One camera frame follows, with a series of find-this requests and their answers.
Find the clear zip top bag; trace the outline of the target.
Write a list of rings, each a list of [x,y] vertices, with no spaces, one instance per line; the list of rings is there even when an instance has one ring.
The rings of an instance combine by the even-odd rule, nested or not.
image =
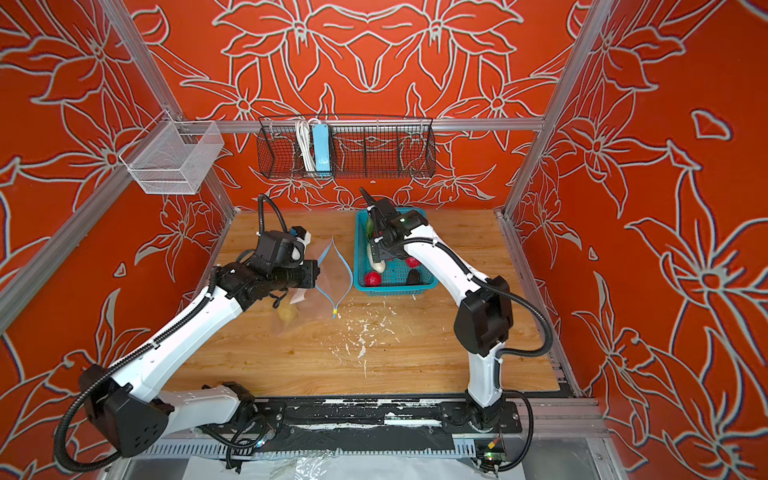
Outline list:
[[[313,239],[307,248],[307,257],[309,260],[318,261],[320,273],[315,287],[289,290],[281,304],[296,305],[299,319],[294,325],[284,329],[277,317],[277,308],[271,318],[271,333],[274,335],[286,335],[305,324],[328,323],[342,318],[341,307],[352,290],[353,272],[338,248],[336,238],[331,236]]]

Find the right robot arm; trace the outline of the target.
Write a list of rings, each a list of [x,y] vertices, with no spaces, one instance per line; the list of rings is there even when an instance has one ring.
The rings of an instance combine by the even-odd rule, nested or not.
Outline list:
[[[479,431],[490,430],[505,405],[503,357],[537,358],[548,354],[554,343],[552,326],[533,304],[512,293],[503,277],[491,278],[462,259],[443,242],[425,215],[415,209],[400,211],[390,199],[376,198],[364,188],[360,193],[373,225],[369,239],[372,252],[419,261],[456,303],[454,334],[469,358],[469,423]],[[514,323],[514,304],[528,310],[540,326],[543,339],[539,347],[506,346]]]

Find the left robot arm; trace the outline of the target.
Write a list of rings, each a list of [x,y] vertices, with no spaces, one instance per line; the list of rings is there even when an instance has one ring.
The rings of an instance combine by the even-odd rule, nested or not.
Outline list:
[[[248,440],[246,433],[269,424],[245,387],[236,382],[186,392],[164,387],[215,333],[255,303],[270,299],[278,307],[290,290],[314,288],[320,268],[306,257],[310,242],[301,226],[261,226],[256,247],[213,266],[207,286],[154,336],[108,367],[85,370],[80,393],[54,432],[57,464],[70,473],[100,470],[143,453],[168,434],[193,428],[226,446],[228,454],[255,450],[261,440]],[[80,410],[114,448],[107,458],[83,462],[70,455],[68,431]]]

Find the teal plastic basket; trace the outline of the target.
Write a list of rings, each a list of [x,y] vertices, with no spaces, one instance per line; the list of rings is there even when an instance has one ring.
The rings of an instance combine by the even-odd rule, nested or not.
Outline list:
[[[366,256],[365,224],[369,218],[365,209],[358,210],[355,216],[354,235],[354,260],[353,260],[353,285],[362,293],[369,296],[410,296],[421,295],[434,289],[438,285],[437,278],[424,266],[409,268],[404,260],[393,259],[386,262],[386,270],[381,273],[382,285],[374,288],[364,286],[364,276],[374,271]],[[408,286],[406,277],[411,269],[418,269],[421,274],[422,284]]]

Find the dark avocado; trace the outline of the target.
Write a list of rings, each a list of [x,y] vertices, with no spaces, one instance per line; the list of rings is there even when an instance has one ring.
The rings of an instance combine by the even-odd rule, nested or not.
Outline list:
[[[418,269],[411,269],[406,277],[406,284],[408,286],[421,285],[422,279]]]

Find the light blue box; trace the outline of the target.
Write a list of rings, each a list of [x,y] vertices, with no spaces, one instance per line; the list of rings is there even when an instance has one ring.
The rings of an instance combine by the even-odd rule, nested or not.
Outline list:
[[[325,124],[319,123],[312,127],[314,145],[315,170],[319,176],[331,175],[330,130]]]

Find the small circuit board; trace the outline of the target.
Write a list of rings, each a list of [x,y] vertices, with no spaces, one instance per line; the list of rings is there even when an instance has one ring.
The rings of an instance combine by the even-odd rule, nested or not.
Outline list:
[[[481,450],[478,454],[478,469],[483,473],[498,475],[510,469],[511,461],[502,450]]]

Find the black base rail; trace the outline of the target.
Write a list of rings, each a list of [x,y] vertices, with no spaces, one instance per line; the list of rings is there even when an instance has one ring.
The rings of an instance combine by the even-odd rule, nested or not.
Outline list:
[[[484,411],[463,397],[259,400],[221,425],[200,428],[233,457],[261,453],[453,454],[523,432],[505,399]]]

